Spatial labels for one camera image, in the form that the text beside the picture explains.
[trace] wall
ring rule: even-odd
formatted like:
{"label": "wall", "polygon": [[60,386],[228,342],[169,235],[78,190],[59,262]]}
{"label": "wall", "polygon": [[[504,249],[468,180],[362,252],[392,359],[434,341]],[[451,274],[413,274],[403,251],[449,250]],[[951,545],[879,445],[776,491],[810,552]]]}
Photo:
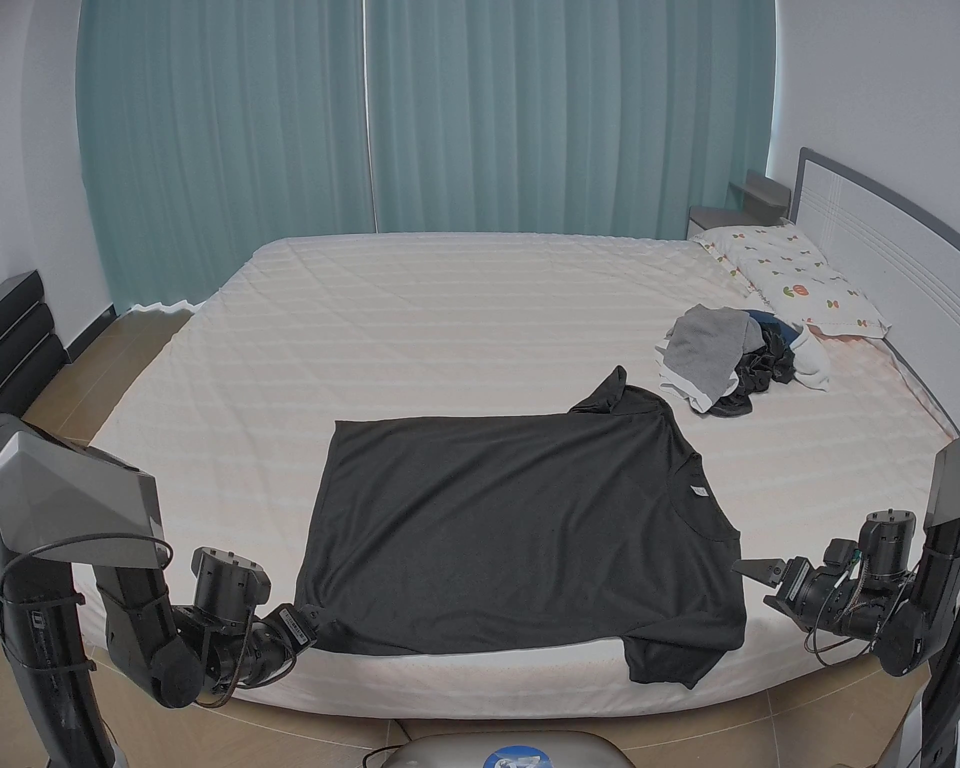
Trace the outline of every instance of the wall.
{"label": "wall", "polygon": [[768,175],[792,189],[808,146],[960,229],[960,3],[777,5]]}
{"label": "wall", "polygon": [[0,278],[36,268],[65,346],[110,306],[81,178],[80,0],[0,2]]}

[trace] white headboard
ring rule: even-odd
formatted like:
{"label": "white headboard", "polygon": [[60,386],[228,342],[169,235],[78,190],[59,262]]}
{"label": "white headboard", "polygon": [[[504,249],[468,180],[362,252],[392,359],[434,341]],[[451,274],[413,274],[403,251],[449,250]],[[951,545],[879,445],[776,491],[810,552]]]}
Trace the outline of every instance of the white headboard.
{"label": "white headboard", "polygon": [[960,423],[960,233],[804,147],[790,219],[892,324],[887,344]]}

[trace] white bed sheet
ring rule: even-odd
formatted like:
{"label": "white bed sheet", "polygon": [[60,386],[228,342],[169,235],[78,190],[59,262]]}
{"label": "white bed sheet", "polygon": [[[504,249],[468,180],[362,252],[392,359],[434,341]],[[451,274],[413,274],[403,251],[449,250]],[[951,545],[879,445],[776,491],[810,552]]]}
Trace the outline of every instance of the white bed sheet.
{"label": "white bed sheet", "polygon": [[[293,597],[335,419],[556,413],[622,364],[655,390],[654,343],[707,305],[756,305],[699,245],[535,234],[302,238],[260,249],[133,383],[94,439],[156,477],[176,603],[197,546],[262,563]],[[773,385],[747,417],[668,398],[742,532],[744,557],[855,538],[864,515],[925,509],[944,432],[883,351],[826,342],[829,393]],[[913,559],[920,553],[918,532]],[[102,644],[92,571],[84,632]],[[633,715],[744,696],[816,668],[803,636],[746,584],[741,649],[693,690],[629,681],[621,641],[416,657],[307,651],[247,698],[374,717]],[[843,652],[855,650],[853,644]]]}

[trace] pillow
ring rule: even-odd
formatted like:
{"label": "pillow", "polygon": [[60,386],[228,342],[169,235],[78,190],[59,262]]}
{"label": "pillow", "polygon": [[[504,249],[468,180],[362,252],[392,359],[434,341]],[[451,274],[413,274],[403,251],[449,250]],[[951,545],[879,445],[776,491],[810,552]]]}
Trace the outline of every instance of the pillow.
{"label": "pillow", "polygon": [[758,290],[784,320],[814,326],[825,336],[882,339],[890,327],[793,224],[720,227],[692,239],[729,267],[734,279]]}

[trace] tiled floor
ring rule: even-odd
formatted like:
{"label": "tiled floor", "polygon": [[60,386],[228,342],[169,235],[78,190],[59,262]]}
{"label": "tiled floor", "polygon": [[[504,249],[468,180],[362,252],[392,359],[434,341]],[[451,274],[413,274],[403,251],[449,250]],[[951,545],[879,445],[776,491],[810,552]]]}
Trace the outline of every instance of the tiled floor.
{"label": "tiled floor", "polygon": [[[64,369],[27,420],[82,443],[189,319],[181,312],[127,315]],[[797,642],[803,638],[798,633]],[[368,750],[405,741],[394,722],[308,715],[233,701],[218,711],[163,709],[112,670],[97,652],[93,674],[101,712],[132,768],[356,768]],[[926,669],[884,675],[871,658],[821,670],[734,702],[647,717],[537,721],[403,720],[413,737],[467,730],[567,728],[598,733],[637,766],[829,768],[876,762]],[[380,759],[372,761],[373,766]],[[0,663],[0,766],[40,768],[45,756]]]}

